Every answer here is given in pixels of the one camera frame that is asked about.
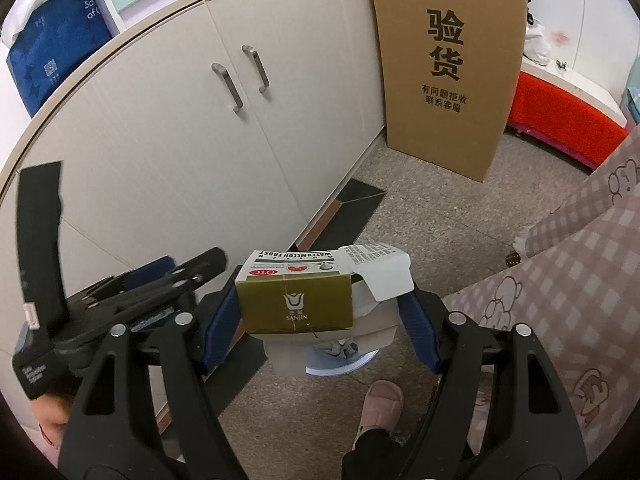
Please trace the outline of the person's left hand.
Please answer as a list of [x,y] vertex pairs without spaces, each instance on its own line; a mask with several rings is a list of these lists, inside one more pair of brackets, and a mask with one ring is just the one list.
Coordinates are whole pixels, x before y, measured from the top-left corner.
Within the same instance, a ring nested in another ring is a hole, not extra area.
[[45,393],[30,401],[43,440],[43,454],[53,466],[58,466],[60,447],[73,403],[74,397],[64,393]]

